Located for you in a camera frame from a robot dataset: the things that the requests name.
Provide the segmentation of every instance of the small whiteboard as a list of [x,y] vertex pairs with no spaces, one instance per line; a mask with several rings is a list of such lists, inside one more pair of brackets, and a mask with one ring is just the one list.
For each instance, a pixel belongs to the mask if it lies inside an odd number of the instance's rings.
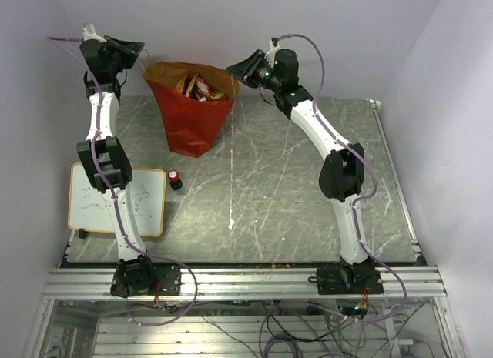
[[[141,236],[163,233],[166,173],[161,169],[133,169],[130,195]],[[69,227],[95,233],[114,233],[101,193],[92,188],[81,163],[70,175]]]

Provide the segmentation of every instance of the white wall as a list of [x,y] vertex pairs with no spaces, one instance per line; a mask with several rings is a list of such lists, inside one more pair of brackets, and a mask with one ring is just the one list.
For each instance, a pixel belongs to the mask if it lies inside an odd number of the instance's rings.
[[56,0],[0,0],[0,346],[22,355],[68,238],[69,168],[90,108],[82,70],[44,40],[73,35]]
[[[404,64],[439,0],[60,0],[74,30],[92,22],[114,37],[141,40],[163,60],[218,67],[268,49],[272,36],[301,32],[327,63],[326,95],[380,100]],[[318,88],[317,54],[286,40],[302,83]],[[139,67],[125,93],[149,93]]]
[[382,108],[424,254],[469,356],[491,356],[493,0],[441,0]]

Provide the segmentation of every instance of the red bag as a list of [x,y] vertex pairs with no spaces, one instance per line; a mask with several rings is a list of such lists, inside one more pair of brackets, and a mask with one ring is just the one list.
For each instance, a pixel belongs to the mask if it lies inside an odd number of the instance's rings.
[[[212,89],[226,94],[227,100],[199,102],[175,90],[180,79],[197,73]],[[152,64],[143,75],[161,110],[169,150],[194,157],[209,150],[238,95],[238,81],[211,65],[184,62]]]

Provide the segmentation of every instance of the purple cable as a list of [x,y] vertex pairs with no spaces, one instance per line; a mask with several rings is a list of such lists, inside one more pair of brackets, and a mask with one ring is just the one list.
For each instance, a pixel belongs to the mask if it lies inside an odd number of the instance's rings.
[[377,177],[375,176],[374,170],[371,168],[370,163],[368,163],[368,161],[365,158],[363,158],[360,154],[358,154],[358,152],[356,152],[354,149],[352,149],[346,143],[340,141],[337,138],[336,134],[329,128],[328,125],[326,125],[324,123],[324,121],[322,120],[322,118],[317,114],[317,100],[318,100],[318,97],[320,96],[320,92],[322,91],[322,88],[324,87],[324,81],[325,81],[324,57],[322,56],[322,53],[320,52],[317,44],[315,44],[315,42],[311,38],[308,38],[305,35],[293,33],[293,34],[289,34],[289,35],[282,35],[282,36],[278,37],[277,39],[279,41],[281,41],[281,40],[284,40],[286,38],[292,38],[292,37],[298,37],[298,38],[302,38],[304,40],[307,40],[314,47],[315,51],[318,54],[318,57],[320,58],[320,65],[321,65],[321,68],[322,68],[322,78],[320,80],[320,86],[319,86],[319,88],[317,90],[317,93],[314,96],[313,106],[312,106],[312,109],[314,111],[315,118],[322,125],[322,127],[324,127],[324,129],[327,131],[327,133],[330,135],[330,137],[332,137],[332,139],[334,139],[334,141],[337,144],[339,144],[340,146],[342,146],[343,148],[345,148],[348,152],[350,152],[351,154],[353,154],[363,164],[364,168],[366,168],[367,171],[370,173],[371,181],[373,183],[373,189],[371,190],[371,192],[369,194],[359,196],[355,200],[353,200],[353,202],[351,203],[351,208],[352,208],[351,211],[353,213],[354,228],[356,229],[356,235],[357,235],[358,240],[360,241],[360,246],[361,246],[362,250],[370,258],[372,258],[373,261],[375,261],[378,265],[384,267],[388,272],[390,272],[390,273],[392,273],[392,275],[394,275],[394,277],[396,278],[396,280],[401,284],[401,286],[402,286],[402,293],[403,293],[403,299],[402,299],[402,303],[400,304],[400,306],[398,306],[397,308],[393,309],[389,313],[384,314],[383,316],[370,318],[368,320],[357,320],[357,319],[355,319],[353,317],[345,316],[344,314],[339,313],[336,310],[328,309],[328,308],[319,306],[317,304],[312,304],[312,303],[310,305],[311,306],[315,306],[318,309],[323,310],[324,312],[331,313],[331,314],[334,314],[336,316],[343,317],[343,318],[345,318],[347,320],[350,320],[350,321],[353,321],[353,322],[357,322],[357,321],[366,322],[366,323],[380,322],[380,321],[385,320],[385,319],[387,319],[389,317],[392,317],[393,315],[397,314],[398,312],[400,312],[400,311],[402,311],[404,309],[404,304],[407,302],[407,290],[406,290],[406,286],[404,285],[404,281],[402,281],[402,278],[399,277],[399,275],[392,268],[390,268],[387,264],[385,264],[384,262],[382,262],[381,260],[379,260],[376,256],[374,256],[373,254],[371,254],[370,250],[368,250],[366,248],[366,246],[364,246],[363,243],[362,243],[361,229],[360,229],[360,225],[358,224],[358,221],[357,221],[356,204],[358,202],[360,202],[361,200],[369,199],[369,198],[372,198],[372,197],[375,196],[375,194],[377,193]]
[[186,269],[190,273],[190,275],[192,275],[193,282],[195,283],[195,293],[193,294],[192,301],[189,303],[187,308],[184,309],[184,311],[182,311],[180,314],[178,314],[177,316],[175,316],[171,320],[168,320],[168,321],[162,322],[162,323],[141,323],[132,317],[132,306],[129,306],[129,308],[127,309],[127,316],[129,317],[129,321],[132,323],[136,323],[139,326],[163,326],[163,325],[167,325],[168,323],[175,322],[177,319],[185,316],[192,309],[193,305],[196,302],[197,295],[199,293],[199,283],[197,282],[197,278],[195,277],[195,273],[193,273],[193,271],[190,269],[190,267],[188,267],[186,264],[180,262],[177,259],[169,258],[167,256],[160,256],[158,254],[152,254],[152,253],[144,252],[144,251],[140,250],[139,248],[137,248],[136,246],[134,246],[132,244],[132,242],[130,242],[129,237],[125,233],[125,228],[123,226],[122,216],[120,214],[120,210],[118,207],[118,202],[117,202],[118,196],[116,195],[114,188],[112,187],[111,183],[109,182],[109,180],[106,178],[104,172],[102,171],[101,166],[99,165],[99,162],[98,162],[98,156],[96,155],[96,139],[99,136],[99,127],[101,125],[100,115],[101,115],[101,108],[102,108],[102,100],[104,99],[104,96],[103,96],[102,90],[101,90],[101,86],[99,85],[96,77],[92,74],[91,69],[87,66],[87,63],[84,60],[80,59],[73,52],[71,52],[70,50],[66,49],[65,47],[61,46],[58,43],[60,41],[80,42],[80,40],[77,40],[75,38],[56,38],[56,37],[47,37],[46,40],[51,42],[53,45],[58,46],[61,50],[63,50],[64,52],[66,52],[67,54],[72,56],[77,62],[82,64],[84,66],[84,68],[86,69],[87,74],[89,75],[91,80],[94,82],[94,85],[96,86],[96,90],[98,91],[99,101],[98,101],[98,105],[96,107],[96,133],[90,142],[91,157],[92,157],[92,161],[94,162],[94,166],[96,168],[96,171],[98,171],[98,174],[101,177],[101,180],[105,183],[106,187],[111,192],[113,205],[115,207],[116,221],[118,223],[119,230],[122,233],[122,237],[125,240],[125,243],[129,246],[130,249],[136,251],[138,254],[141,254],[143,256],[148,256],[149,258],[157,258],[157,259],[162,259],[166,262],[175,263],[176,265]]

